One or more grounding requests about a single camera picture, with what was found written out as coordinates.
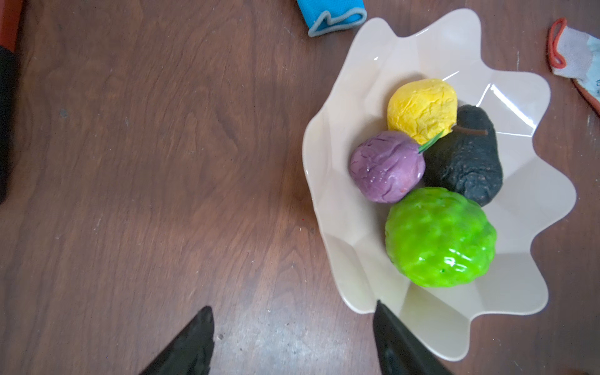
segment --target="wood grain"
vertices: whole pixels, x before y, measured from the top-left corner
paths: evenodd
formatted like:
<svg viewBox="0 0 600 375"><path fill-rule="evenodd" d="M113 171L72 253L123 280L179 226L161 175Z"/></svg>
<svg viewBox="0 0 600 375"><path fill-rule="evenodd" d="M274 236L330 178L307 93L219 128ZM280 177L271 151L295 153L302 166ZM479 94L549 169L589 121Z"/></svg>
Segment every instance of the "wood grain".
<svg viewBox="0 0 600 375"><path fill-rule="evenodd" d="M366 2L407 36L461 7L484 61L552 89L537 153L577 188L533 255L534 316L483 316L456 374L600 373L600 120L545 62L597 0ZM355 30L308 38L294 1L29 0L0 206L0 373L136 374L213 306L211 374L377 374L371 316L335 288L301 162Z"/></svg>

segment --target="black fruit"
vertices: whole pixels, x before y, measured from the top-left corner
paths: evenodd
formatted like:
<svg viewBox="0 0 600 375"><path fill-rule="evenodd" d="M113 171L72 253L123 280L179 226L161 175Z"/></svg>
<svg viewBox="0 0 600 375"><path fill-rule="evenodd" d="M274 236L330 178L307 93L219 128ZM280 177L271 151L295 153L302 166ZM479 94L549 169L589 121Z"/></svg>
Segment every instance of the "black fruit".
<svg viewBox="0 0 600 375"><path fill-rule="evenodd" d="M480 206L488 204L502 187L502 165L494 124L479 107L458 108L457 125L486 130L487 135L453 131L423 154L427 186L439 186L464 195Z"/></svg>

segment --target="purple clay ball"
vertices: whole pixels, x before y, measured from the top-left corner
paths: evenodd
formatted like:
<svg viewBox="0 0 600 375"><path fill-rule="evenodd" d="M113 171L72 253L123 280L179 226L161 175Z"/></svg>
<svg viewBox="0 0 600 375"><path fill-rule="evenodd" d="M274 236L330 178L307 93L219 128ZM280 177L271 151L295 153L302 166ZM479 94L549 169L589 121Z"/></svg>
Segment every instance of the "purple clay ball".
<svg viewBox="0 0 600 375"><path fill-rule="evenodd" d="M419 145L401 131L384 131L359 145L350 158L350 176L368 200L395 203L423 177Z"/></svg>

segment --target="yellow fruit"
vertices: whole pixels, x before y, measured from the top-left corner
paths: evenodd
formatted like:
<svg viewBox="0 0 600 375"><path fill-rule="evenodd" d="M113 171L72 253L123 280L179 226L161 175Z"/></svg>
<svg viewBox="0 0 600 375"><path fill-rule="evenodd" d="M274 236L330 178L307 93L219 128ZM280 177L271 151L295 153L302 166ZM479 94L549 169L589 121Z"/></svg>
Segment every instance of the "yellow fruit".
<svg viewBox="0 0 600 375"><path fill-rule="evenodd" d="M420 145L456 123L458 99L441 79L423 79L399 88L388 104L388 129L403 131Z"/></svg>

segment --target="textured green fruit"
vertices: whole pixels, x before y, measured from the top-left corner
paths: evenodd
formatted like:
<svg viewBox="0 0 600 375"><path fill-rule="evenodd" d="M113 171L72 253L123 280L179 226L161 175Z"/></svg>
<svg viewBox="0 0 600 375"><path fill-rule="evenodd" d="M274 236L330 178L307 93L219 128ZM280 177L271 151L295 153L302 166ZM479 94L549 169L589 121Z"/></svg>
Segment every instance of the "textured green fruit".
<svg viewBox="0 0 600 375"><path fill-rule="evenodd" d="M392 263L423 287L451 287L484 275L496 237L476 202L440 187L412 191L391 208L385 224Z"/></svg>

